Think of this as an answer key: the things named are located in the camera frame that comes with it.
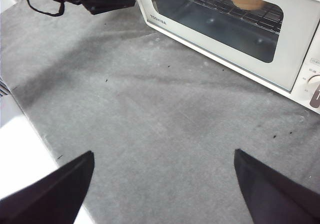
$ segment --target oven rack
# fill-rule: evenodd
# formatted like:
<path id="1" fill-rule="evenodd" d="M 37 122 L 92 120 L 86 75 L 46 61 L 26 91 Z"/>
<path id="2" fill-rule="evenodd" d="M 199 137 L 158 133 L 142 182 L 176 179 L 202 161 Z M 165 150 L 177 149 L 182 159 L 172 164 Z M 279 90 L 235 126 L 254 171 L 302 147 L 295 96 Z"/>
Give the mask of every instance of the oven rack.
<path id="1" fill-rule="evenodd" d="M 270 3 L 266 3 L 260 10 L 246 11 L 237 8 L 231 0 L 190 0 L 201 6 L 219 11 L 222 14 L 245 21 L 275 34 L 280 34 L 284 14 L 282 10 Z"/>

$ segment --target black cord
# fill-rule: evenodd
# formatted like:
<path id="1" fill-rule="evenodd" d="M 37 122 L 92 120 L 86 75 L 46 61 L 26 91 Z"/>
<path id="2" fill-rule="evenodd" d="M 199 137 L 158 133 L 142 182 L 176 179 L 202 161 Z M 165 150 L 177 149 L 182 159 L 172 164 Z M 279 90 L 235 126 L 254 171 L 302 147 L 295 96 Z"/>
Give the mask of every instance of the black cord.
<path id="1" fill-rule="evenodd" d="M 37 10 L 36 8 L 34 8 L 33 6 L 31 6 L 30 4 L 30 1 L 29 0 L 26 0 L 28 5 L 30 6 L 31 9 L 33 9 L 34 11 L 38 12 L 38 13 L 41 13 L 41 14 L 44 14 L 44 15 L 49 15 L 49 16 L 52 16 L 52 17 L 58 17 L 58 16 L 61 16 L 64 14 L 65 10 L 64 10 L 64 7 L 65 7 L 65 3 L 64 2 L 61 2 L 60 3 L 60 8 L 59 8 L 59 12 L 56 13 L 56 14 L 51 14 L 51 13 L 47 13 L 47 12 L 42 12 L 40 10 Z"/>

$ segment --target bread roll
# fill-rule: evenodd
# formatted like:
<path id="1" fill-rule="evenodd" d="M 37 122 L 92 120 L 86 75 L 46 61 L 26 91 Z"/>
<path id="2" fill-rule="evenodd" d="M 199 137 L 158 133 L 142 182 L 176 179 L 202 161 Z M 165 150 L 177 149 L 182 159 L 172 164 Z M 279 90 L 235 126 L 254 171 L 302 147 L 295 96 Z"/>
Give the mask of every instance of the bread roll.
<path id="1" fill-rule="evenodd" d="M 233 4 L 243 10 L 259 10 L 266 4 L 262 0 L 232 0 Z"/>

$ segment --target oven window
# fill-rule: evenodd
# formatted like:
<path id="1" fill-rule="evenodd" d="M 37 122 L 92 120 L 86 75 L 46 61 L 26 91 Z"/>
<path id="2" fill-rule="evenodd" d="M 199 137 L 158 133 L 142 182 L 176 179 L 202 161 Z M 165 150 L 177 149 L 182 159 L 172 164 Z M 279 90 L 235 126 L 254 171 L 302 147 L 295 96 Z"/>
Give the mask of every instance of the oven window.
<path id="1" fill-rule="evenodd" d="M 284 14 L 262 0 L 152 0 L 155 10 L 258 60 L 275 55 Z"/>

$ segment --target white toaster oven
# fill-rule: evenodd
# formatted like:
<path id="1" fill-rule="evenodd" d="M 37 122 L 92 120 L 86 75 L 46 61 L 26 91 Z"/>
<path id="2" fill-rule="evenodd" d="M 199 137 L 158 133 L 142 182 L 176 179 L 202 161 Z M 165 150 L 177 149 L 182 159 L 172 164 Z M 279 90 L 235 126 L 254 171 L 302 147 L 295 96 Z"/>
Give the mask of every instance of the white toaster oven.
<path id="1" fill-rule="evenodd" d="M 137 0 L 147 25 L 320 113 L 320 0 Z"/>

